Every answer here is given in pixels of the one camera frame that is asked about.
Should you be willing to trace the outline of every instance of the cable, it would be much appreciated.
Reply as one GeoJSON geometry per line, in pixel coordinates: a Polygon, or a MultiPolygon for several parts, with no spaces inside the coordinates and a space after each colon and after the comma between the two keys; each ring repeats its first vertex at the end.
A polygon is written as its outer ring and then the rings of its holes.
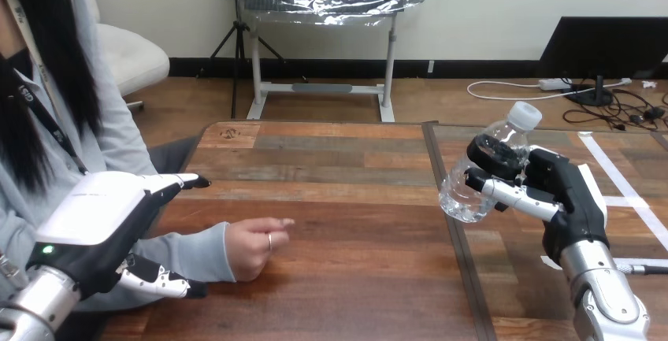
{"type": "Polygon", "coordinates": [[[654,276],[668,275],[666,266],[648,266],[648,265],[617,265],[617,270],[631,276],[654,276]]]}
{"type": "MultiPolygon", "coordinates": [[[[469,92],[470,95],[472,95],[475,98],[482,98],[482,99],[491,99],[495,101],[538,101],[541,99],[550,99],[550,98],[557,98],[557,97],[565,97],[567,95],[577,95],[580,93],[585,93],[588,91],[593,91],[596,88],[595,87],[590,87],[589,89],[584,89],[583,91],[570,91],[568,93],[560,93],[558,95],[546,95],[544,97],[529,97],[529,98],[505,98],[505,97],[489,97],[487,95],[477,95],[471,91],[472,87],[475,87],[476,85],[479,85],[481,83],[495,83],[498,85],[507,85],[511,87],[540,87],[540,85],[521,85],[519,83],[504,83],[503,81],[478,81],[477,83],[472,83],[470,84],[467,88],[466,91],[469,92]]],[[[623,79],[622,81],[618,83],[612,83],[608,85],[604,85],[603,87],[619,87],[621,85],[627,85],[631,83],[631,80],[629,79],[623,79]]]]}
{"type": "Polygon", "coordinates": [[[511,87],[539,87],[538,85],[521,85],[519,83],[504,83],[501,81],[478,81],[477,83],[472,83],[470,84],[467,88],[466,91],[469,92],[470,95],[476,98],[482,98],[482,99],[491,99],[491,100],[496,100],[496,101],[537,101],[539,99],[549,99],[549,98],[557,98],[557,97],[564,97],[566,95],[575,95],[577,93],[585,93],[586,91],[593,91],[595,88],[589,88],[585,89],[583,91],[571,91],[570,93],[560,93],[558,95],[548,95],[545,97],[530,97],[530,98],[503,98],[503,97],[488,97],[486,95],[477,95],[471,91],[472,87],[475,87],[476,85],[479,85],[481,83],[495,83],[498,85],[508,85],[511,87]]]}
{"type": "Polygon", "coordinates": [[[608,106],[596,107],[595,109],[600,113],[595,113],[592,109],[580,105],[580,109],[572,109],[566,111],[562,115],[562,119],[570,124],[579,124],[590,122],[593,120],[603,120],[608,123],[610,129],[616,129],[620,131],[626,131],[626,126],[643,128],[648,131],[657,131],[659,126],[656,124],[657,120],[662,120],[668,127],[668,117],[664,117],[663,112],[658,112],[657,109],[661,106],[653,106],[651,103],[647,102],[644,98],[625,91],[623,89],[613,89],[612,90],[613,103],[608,106]],[[643,105],[632,106],[626,103],[622,103],[619,100],[619,95],[628,95],[642,101],[643,105]],[[591,115],[591,118],[574,120],[569,118],[569,114],[573,113],[583,113],[591,115]],[[624,113],[628,120],[622,119],[620,115],[624,113]]]}
{"type": "MultiPolygon", "coordinates": [[[[666,111],[666,113],[668,113],[668,100],[667,99],[668,99],[668,93],[664,94],[663,98],[661,98],[661,102],[663,102],[663,105],[657,106],[660,109],[664,109],[666,111]]],[[[663,123],[668,128],[668,116],[664,117],[662,120],[663,120],[663,123]]]]}

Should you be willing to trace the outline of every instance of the white cable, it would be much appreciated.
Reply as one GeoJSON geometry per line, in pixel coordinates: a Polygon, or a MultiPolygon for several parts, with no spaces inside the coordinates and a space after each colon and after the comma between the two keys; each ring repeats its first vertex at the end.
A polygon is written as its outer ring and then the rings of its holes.
{"type": "MultiPolygon", "coordinates": [[[[508,85],[511,87],[540,87],[540,85],[521,85],[519,83],[504,83],[502,81],[478,81],[477,83],[472,83],[470,84],[467,88],[466,91],[469,92],[470,95],[476,98],[482,98],[482,99],[492,99],[496,101],[537,101],[539,99],[550,99],[550,98],[557,98],[557,97],[564,97],[567,95],[576,95],[579,93],[585,93],[587,91],[593,91],[596,88],[595,87],[590,87],[589,89],[584,89],[583,91],[571,91],[568,93],[560,93],[558,95],[546,95],[544,97],[529,97],[529,98],[504,98],[504,97],[488,97],[486,95],[477,95],[471,91],[472,87],[475,87],[476,85],[479,85],[481,83],[495,83],[498,85],[508,85]]],[[[628,85],[631,83],[631,80],[629,79],[623,79],[622,81],[618,83],[612,83],[610,85],[605,85],[603,87],[619,87],[621,85],[628,85]]]]}

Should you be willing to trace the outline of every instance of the robotic arm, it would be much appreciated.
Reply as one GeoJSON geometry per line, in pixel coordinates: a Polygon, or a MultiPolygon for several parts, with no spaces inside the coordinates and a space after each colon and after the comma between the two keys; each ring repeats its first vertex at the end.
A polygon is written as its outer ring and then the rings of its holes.
{"type": "Polygon", "coordinates": [[[605,233],[607,211],[586,165],[532,147],[526,179],[510,182],[471,168],[466,185],[543,221],[543,248],[563,268],[582,340],[645,340],[649,316],[612,256],[605,233]]]}
{"type": "Polygon", "coordinates": [[[16,288],[0,302],[0,341],[51,341],[75,305],[120,284],[170,298],[203,298],[206,285],[128,254],[181,190],[208,187],[196,174],[85,176],[37,230],[26,265],[0,253],[0,273],[16,288]]]}

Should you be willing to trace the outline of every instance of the finger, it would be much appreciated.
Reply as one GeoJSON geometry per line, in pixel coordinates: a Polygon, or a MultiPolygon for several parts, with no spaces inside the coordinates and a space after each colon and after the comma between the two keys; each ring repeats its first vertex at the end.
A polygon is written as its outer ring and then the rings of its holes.
{"type": "Polygon", "coordinates": [[[249,232],[269,233],[285,231],[285,227],[294,224],[292,219],[276,219],[275,217],[263,217],[260,219],[249,219],[244,221],[244,227],[249,232]]]}
{"type": "Polygon", "coordinates": [[[286,231],[276,231],[270,233],[254,233],[255,244],[258,246],[258,252],[275,252],[290,241],[290,236],[286,231]],[[271,235],[271,247],[269,247],[269,235],[271,235]]]}
{"type": "Polygon", "coordinates": [[[271,232],[269,235],[272,236],[272,252],[279,250],[290,242],[290,236],[286,231],[271,232]]]}

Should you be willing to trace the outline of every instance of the human hand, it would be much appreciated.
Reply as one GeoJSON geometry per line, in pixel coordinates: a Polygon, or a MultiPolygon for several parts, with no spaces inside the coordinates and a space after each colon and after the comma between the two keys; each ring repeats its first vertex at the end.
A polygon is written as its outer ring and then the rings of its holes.
{"type": "Polygon", "coordinates": [[[290,241],[292,219],[247,219],[225,229],[228,263],[238,282],[250,282],[260,275],[272,253],[290,241]]]}

